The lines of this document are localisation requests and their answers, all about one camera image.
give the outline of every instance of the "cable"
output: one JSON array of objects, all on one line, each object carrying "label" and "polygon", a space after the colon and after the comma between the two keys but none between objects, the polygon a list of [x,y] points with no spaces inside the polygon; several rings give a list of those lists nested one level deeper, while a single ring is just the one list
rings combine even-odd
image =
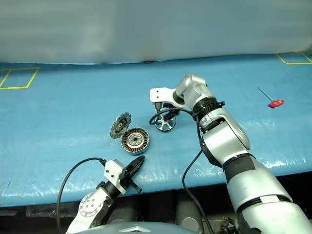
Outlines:
[{"label": "cable", "polygon": [[198,139],[201,139],[200,129],[199,129],[199,119],[198,119],[198,116],[196,116],[196,125],[197,125],[197,135],[198,135]]},{"label": "cable", "polygon": [[168,108],[168,109],[166,109],[166,110],[159,111],[159,112],[157,112],[155,115],[153,115],[153,116],[151,117],[149,123],[150,123],[151,125],[155,125],[156,122],[157,122],[158,120],[155,121],[154,119],[155,119],[156,117],[159,117],[161,114],[166,113],[166,112],[169,112],[169,111],[184,111],[184,112],[190,114],[192,117],[193,117],[193,114],[194,114],[194,112],[185,110],[185,109],[183,109],[183,108],[178,108],[178,107],[175,107],[175,108]]},{"label": "cable", "polygon": [[154,122],[157,123],[159,119],[160,119],[160,115],[157,116],[157,118],[156,118],[156,120]]},{"label": "cable", "polygon": [[99,157],[91,157],[91,158],[87,158],[83,161],[80,161],[79,163],[77,163],[75,166],[73,166],[73,168],[69,171],[69,173],[67,173],[60,189],[59,189],[59,193],[58,193],[58,199],[57,199],[57,207],[56,207],[56,213],[57,213],[57,227],[58,227],[58,232],[59,234],[63,234],[62,232],[62,228],[60,226],[60,217],[59,217],[59,205],[60,205],[60,199],[62,197],[62,193],[63,193],[63,190],[64,190],[64,187],[65,187],[65,184],[69,178],[69,176],[71,175],[71,173],[74,171],[74,169],[76,169],[79,165],[83,164],[84,162],[87,162],[87,161],[91,161],[91,160],[98,160],[100,161],[100,163],[105,166],[105,163],[106,163],[106,160],[105,159],[102,159],[102,158],[99,158]]},{"label": "cable", "polygon": [[185,185],[185,176],[187,174],[187,172],[189,171],[189,169],[191,168],[191,166],[195,163],[195,161],[199,158],[200,154],[203,152],[203,150],[200,150],[199,153],[196,155],[196,157],[193,159],[193,161],[189,164],[189,166],[187,167],[187,169],[185,170],[184,174],[183,174],[183,177],[182,177],[182,184],[183,184],[183,188],[184,190],[186,191],[186,193],[191,197],[191,199],[193,199],[193,201],[196,203],[197,207],[199,208],[200,212],[201,212],[201,215],[203,216],[207,226],[208,226],[208,229],[209,229],[209,232],[210,234],[215,234],[212,227],[211,227],[211,224],[209,222],[209,220],[207,219],[206,217],[206,214],[204,212],[204,209],[202,208],[202,206],[200,205],[199,201],[196,199],[196,197],[191,193],[191,191],[186,187]]}]

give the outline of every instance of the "yellow tape line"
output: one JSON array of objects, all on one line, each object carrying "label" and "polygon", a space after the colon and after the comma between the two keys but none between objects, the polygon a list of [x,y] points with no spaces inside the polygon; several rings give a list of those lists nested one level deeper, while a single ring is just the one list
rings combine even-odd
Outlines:
[{"label": "yellow tape line", "polygon": [[[35,69],[34,74],[31,76],[30,80],[28,81],[28,83],[25,86],[12,86],[12,87],[1,87],[5,80],[8,78],[9,74],[12,71],[19,71],[19,70],[32,70]],[[2,69],[0,71],[8,71],[7,74],[5,75],[5,77],[3,78],[3,80],[0,83],[0,89],[27,89],[29,87],[29,85],[31,84],[31,82],[33,81],[33,79],[35,78],[35,76],[37,75],[38,71],[39,71],[40,67],[23,67],[23,68],[9,68],[9,69]]]},{"label": "yellow tape line", "polygon": [[307,60],[309,60],[310,62],[286,62],[279,54],[276,54],[279,59],[286,65],[301,65],[301,64],[312,64],[312,60],[306,56],[303,52],[300,52],[304,57],[306,57]]}]

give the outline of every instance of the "gray wall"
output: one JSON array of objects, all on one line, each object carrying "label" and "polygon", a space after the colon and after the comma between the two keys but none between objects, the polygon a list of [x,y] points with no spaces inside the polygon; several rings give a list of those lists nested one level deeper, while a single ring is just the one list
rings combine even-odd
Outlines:
[{"label": "gray wall", "polygon": [[0,61],[98,63],[299,51],[312,0],[1,0]]}]

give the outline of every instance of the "brushless motor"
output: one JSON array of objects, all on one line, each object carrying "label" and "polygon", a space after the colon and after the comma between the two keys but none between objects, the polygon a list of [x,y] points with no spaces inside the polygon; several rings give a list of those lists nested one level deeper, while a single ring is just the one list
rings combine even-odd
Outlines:
[{"label": "brushless motor", "polygon": [[111,128],[111,137],[121,137],[123,149],[132,155],[138,155],[147,149],[150,139],[143,128],[128,129],[130,122],[131,116],[128,112],[118,116]]}]

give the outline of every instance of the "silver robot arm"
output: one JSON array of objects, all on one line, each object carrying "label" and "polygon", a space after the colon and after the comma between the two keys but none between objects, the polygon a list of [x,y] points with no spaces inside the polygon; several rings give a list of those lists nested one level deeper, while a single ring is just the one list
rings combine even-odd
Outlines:
[{"label": "silver robot arm", "polygon": [[188,106],[199,119],[200,146],[209,162],[223,169],[238,230],[242,234],[312,234],[312,224],[274,177],[249,153],[243,129],[217,102],[203,77],[187,74],[175,89],[152,89],[156,108]]},{"label": "silver robot arm", "polygon": [[125,194],[128,186],[133,186],[140,193],[142,189],[132,181],[132,176],[140,169],[144,159],[145,156],[139,156],[126,167],[116,159],[107,161],[104,176],[108,181],[101,182],[94,192],[81,200],[78,213],[66,234],[75,234],[99,226],[115,198]]}]

